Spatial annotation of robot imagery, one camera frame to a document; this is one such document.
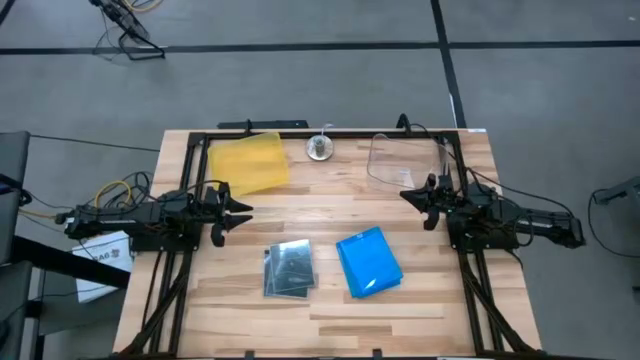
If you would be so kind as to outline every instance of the cd case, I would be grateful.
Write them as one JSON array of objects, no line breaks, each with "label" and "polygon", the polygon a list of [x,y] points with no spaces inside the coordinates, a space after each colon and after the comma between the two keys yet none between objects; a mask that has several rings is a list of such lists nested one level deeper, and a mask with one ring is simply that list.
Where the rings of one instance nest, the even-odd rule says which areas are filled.
[{"label": "cd case", "polygon": [[280,296],[306,299],[309,295],[309,289],[306,287],[283,290],[275,292],[273,289],[273,281],[271,281],[271,255],[269,250],[264,251],[264,296]]},{"label": "cd case", "polygon": [[271,245],[269,252],[274,292],[315,286],[308,239]]}]

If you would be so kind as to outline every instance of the white paper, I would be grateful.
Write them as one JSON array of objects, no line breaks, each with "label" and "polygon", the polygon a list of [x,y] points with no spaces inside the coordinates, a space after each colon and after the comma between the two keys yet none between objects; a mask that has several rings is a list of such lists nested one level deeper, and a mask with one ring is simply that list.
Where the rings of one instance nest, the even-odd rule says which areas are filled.
[{"label": "white paper", "polygon": [[[108,235],[102,235],[88,240],[82,246],[75,246],[72,253],[83,258],[91,259],[116,267],[118,269],[131,272],[133,261],[129,255],[129,235],[124,231],[118,231]],[[117,288],[113,286],[104,286],[100,283],[94,283],[87,280],[76,279],[78,287],[78,302],[86,303],[97,299],[101,296],[115,291]]]}]

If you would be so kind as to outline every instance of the wooden table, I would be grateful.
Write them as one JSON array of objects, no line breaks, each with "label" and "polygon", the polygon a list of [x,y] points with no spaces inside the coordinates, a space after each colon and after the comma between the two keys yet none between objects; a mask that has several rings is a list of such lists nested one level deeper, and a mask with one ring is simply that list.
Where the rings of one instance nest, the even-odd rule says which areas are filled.
[{"label": "wooden table", "polygon": [[[188,133],[165,132],[153,195],[179,187]],[[460,130],[460,139],[466,165],[497,180],[487,134]],[[374,348],[396,356],[473,354],[457,255],[444,221],[426,232],[421,215],[397,191],[368,186],[370,140],[334,141],[333,157],[318,163],[307,157],[306,140],[283,140],[290,184],[238,198],[254,206],[254,219],[228,234],[224,248],[213,247],[205,227],[192,264],[179,356],[243,356],[245,350],[256,356],[371,356]],[[195,168],[192,174],[193,183]],[[373,226],[385,233],[404,279],[389,291],[352,299],[335,243]],[[311,240],[317,288],[307,301],[264,298],[264,249],[298,239]],[[498,308],[539,348],[519,264],[503,251],[485,253]],[[114,351],[140,329],[155,258],[144,253],[135,259]],[[168,314],[160,350],[168,345],[173,310]],[[482,310],[480,318],[490,348]]]}]

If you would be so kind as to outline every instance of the clear plastic case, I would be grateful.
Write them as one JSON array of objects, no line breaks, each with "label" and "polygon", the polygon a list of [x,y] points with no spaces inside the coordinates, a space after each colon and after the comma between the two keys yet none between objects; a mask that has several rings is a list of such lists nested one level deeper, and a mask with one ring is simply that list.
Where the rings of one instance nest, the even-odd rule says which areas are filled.
[{"label": "clear plastic case", "polygon": [[297,288],[275,292],[271,277],[271,254],[269,250],[264,251],[264,296],[290,297],[296,299],[306,299],[309,296],[308,288]]},{"label": "clear plastic case", "polygon": [[315,286],[309,240],[271,245],[269,251],[275,292]]},{"label": "clear plastic case", "polygon": [[429,173],[442,174],[449,161],[443,150],[430,139],[395,140],[377,134],[371,140],[367,183],[389,191],[421,188]]}]

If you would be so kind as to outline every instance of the clear plastic container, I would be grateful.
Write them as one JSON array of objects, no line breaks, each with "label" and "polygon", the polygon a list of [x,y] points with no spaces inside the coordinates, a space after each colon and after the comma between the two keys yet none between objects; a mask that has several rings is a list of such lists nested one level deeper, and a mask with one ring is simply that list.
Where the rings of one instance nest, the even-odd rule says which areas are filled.
[{"label": "clear plastic container", "polygon": [[429,173],[442,174],[440,157],[438,145],[433,140],[394,140],[377,134],[371,140],[367,183],[389,191],[421,188]]}]

